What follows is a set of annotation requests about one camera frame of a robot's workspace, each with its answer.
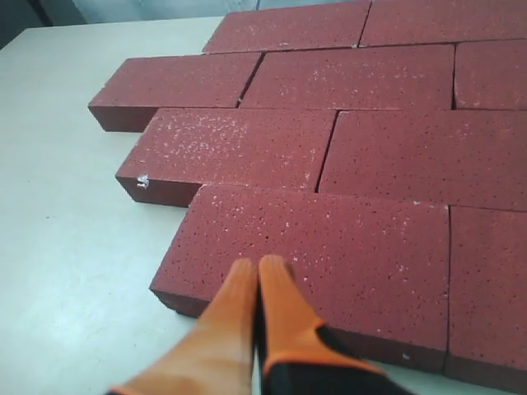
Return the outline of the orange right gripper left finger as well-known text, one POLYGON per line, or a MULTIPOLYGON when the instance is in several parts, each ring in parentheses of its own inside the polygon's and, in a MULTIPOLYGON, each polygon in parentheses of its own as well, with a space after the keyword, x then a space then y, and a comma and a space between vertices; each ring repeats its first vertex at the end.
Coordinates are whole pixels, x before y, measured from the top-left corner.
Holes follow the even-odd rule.
POLYGON ((153 365, 108 394, 251 394, 258 275, 233 262, 194 327, 153 365))

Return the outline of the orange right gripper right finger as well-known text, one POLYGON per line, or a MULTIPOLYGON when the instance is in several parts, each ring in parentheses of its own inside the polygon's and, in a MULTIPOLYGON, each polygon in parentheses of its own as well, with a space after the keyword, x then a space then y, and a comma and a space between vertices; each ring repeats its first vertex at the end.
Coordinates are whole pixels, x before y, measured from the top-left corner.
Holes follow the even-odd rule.
POLYGON ((325 322, 296 286, 285 258, 266 255, 260 259, 259 288, 266 346, 263 393, 386 393, 381 370, 320 339, 325 322))

